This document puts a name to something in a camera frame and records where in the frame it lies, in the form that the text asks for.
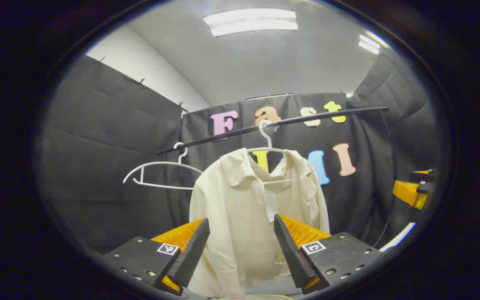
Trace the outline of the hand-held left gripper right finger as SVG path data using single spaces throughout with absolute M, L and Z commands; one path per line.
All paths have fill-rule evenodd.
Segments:
M 295 286 L 304 295 L 339 294 L 375 268 L 381 252 L 349 233 L 330 235 L 276 213 L 274 233 Z

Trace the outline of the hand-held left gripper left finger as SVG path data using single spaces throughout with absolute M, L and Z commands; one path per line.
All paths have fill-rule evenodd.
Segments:
M 208 218 L 153 238 L 134 237 L 103 255 L 116 271 L 162 292 L 181 296 L 188 286 L 210 235 Z

